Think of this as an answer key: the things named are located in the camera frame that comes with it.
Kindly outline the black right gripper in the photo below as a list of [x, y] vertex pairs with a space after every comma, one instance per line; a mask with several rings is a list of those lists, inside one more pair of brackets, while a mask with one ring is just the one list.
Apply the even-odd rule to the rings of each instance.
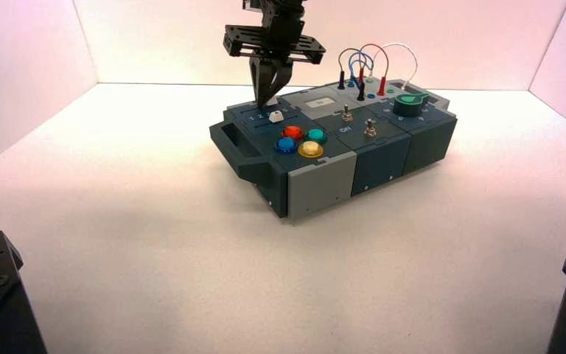
[[261, 13], [262, 22], [259, 26], [227, 24], [223, 46], [232, 57], [252, 57], [254, 98], [262, 107], [290, 82], [293, 61], [319, 64], [326, 49], [314, 37], [302, 34], [302, 1], [243, 1], [242, 8]]

